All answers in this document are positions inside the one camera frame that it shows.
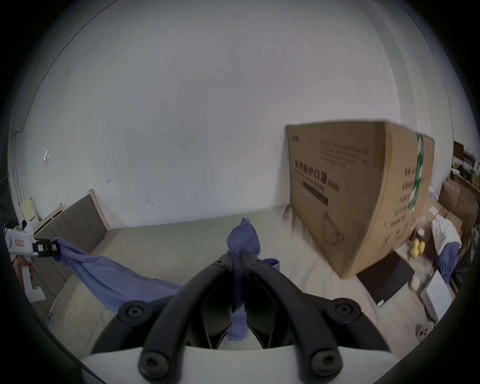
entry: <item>human hand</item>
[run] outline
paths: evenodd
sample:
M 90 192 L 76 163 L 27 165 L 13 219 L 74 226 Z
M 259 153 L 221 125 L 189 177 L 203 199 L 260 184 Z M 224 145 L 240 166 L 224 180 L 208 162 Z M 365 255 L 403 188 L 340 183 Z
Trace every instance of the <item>human hand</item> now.
M 15 274 L 17 275 L 17 279 L 20 282 L 20 285 L 22 286 L 23 289 L 24 287 L 24 279 L 22 277 L 22 266 L 28 266 L 28 270 L 30 272 L 30 279 L 33 278 L 33 269 L 32 269 L 32 264 L 29 263 L 27 260 L 25 260 L 21 256 L 15 257 L 13 260 L 13 269 L 15 270 Z

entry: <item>wooden bed headboard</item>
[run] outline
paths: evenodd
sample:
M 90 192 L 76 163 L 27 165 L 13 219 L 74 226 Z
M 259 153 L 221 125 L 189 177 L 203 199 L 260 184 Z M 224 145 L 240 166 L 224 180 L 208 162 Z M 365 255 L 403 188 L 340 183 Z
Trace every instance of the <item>wooden bed headboard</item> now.
M 57 211 L 58 209 L 39 223 L 35 239 L 53 240 L 59 237 L 90 253 L 110 230 L 93 190 L 89 190 L 87 196 L 67 209 Z M 32 284 L 41 287 L 46 297 L 32 305 L 40 319 L 46 320 L 53 301 L 72 273 L 64 264 L 49 257 L 35 257 L 32 266 Z

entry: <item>bed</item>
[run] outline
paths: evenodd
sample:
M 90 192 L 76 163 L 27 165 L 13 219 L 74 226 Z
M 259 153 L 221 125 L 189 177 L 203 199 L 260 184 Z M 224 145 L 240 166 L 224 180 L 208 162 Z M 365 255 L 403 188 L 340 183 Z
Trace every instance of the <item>bed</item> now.
M 342 280 L 335 274 L 289 206 L 194 222 L 108 230 L 95 195 L 89 194 L 42 228 L 37 237 L 62 237 L 92 255 L 109 257 L 143 276 L 185 284 L 226 251 L 226 238 L 243 216 L 250 219 L 258 233 L 260 258 L 277 258 L 281 273 L 303 292 L 355 300 L 399 358 L 418 344 L 416 330 L 427 322 L 418 296 L 404 285 L 378 308 L 356 277 Z M 397 253 L 406 258 L 406 249 Z M 431 273 L 431 267 L 418 261 L 411 266 L 421 279 Z M 51 332 L 77 358 L 84 359 L 114 315 L 63 265 L 36 259 L 34 267 L 43 269 L 42 278 L 34 275 L 34 284 L 52 286 L 55 281 L 55 289 L 49 289 L 43 303 L 47 307 L 51 301 Z M 45 310 L 39 315 L 46 316 Z M 220 348 L 257 349 L 260 345 L 249 332 L 240 342 L 225 338 Z

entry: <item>green tape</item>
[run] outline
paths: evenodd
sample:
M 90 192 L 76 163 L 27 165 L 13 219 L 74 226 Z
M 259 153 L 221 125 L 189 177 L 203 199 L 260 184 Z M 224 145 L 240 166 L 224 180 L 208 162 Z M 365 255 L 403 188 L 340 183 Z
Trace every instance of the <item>green tape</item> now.
M 417 172 L 415 173 L 415 181 L 413 183 L 412 194 L 410 195 L 410 201 L 408 207 L 410 213 L 415 211 L 415 203 L 417 202 L 417 196 L 419 194 L 421 171 L 423 168 L 423 135 L 417 133 Z

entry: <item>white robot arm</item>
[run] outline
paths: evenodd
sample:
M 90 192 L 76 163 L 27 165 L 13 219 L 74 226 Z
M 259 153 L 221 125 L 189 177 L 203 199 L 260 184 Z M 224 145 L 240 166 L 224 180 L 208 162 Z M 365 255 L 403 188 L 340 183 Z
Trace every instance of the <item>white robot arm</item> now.
M 35 240 L 33 237 L 33 225 L 27 224 L 26 231 L 19 228 L 8 229 L 5 233 L 5 242 L 10 254 L 16 254 L 23 257 L 29 263 L 32 262 L 32 256 L 50 256 L 47 254 L 49 249 L 57 252 L 57 245 L 50 243 L 47 245 L 43 240 Z M 45 300 L 45 294 L 40 287 L 33 287 L 30 280 L 30 271 L 27 265 L 22 266 L 22 278 L 24 282 L 25 295 L 29 302 Z

